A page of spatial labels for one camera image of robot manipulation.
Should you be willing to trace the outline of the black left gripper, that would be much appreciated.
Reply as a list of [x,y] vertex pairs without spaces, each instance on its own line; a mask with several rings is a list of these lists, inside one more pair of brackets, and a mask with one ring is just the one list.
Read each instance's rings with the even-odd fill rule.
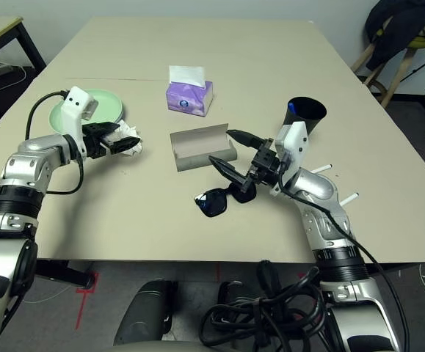
[[[113,133],[120,127],[114,122],[90,123],[81,127],[83,141],[88,158],[100,158],[106,155],[106,148],[102,145],[102,138]],[[111,155],[125,153],[132,155],[136,146],[141,142],[139,137],[128,136],[119,140],[104,139]]]

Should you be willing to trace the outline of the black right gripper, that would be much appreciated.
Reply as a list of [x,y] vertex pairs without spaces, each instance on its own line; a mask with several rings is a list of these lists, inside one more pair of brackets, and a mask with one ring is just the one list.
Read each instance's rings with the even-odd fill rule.
[[249,132],[229,129],[226,131],[233,140],[245,147],[252,147],[257,153],[251,161],[246,176],[238,173],[235,167],[221,158],[210,155],[208,157],[211,165],[230,182],[236,184],[242,193],[248,191],[252,183],[265,184],[271,188],[277,183],[280,160],[277,153],[271,149],[273,139],[262,139]]

